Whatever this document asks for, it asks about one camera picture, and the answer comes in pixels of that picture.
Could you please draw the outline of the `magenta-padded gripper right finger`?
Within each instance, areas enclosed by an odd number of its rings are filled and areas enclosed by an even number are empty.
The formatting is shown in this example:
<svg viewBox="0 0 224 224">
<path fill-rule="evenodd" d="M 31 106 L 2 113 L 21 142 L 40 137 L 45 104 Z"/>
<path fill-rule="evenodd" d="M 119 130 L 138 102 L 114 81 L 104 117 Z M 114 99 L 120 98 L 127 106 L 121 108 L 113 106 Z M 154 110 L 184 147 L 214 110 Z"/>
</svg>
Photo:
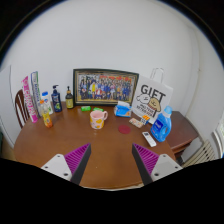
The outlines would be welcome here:
<svg viewBox="0 0 224 224">
<path fill-rule="evenodd" d="M 132 154 L 144 185 L 150 184 L 182 169 L 182 167 L 167 154 L 158 155 L 135 143 L 132 144 Z"/>
</svg>

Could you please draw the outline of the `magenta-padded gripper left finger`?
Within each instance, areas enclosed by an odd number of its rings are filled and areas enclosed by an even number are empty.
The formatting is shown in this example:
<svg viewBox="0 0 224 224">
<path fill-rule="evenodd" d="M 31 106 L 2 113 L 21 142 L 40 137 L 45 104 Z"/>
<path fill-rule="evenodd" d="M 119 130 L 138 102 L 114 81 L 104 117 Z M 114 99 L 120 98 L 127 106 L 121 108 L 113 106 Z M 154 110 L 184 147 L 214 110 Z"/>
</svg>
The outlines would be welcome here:
<svg viewBox="0 0 224 224">
<path fill-rule="evenodd" d="M 79 185 L 91 155 L 91 144 L 87 143 L 66 155 L 56 154 L 42 169 Z"/>
</svg>

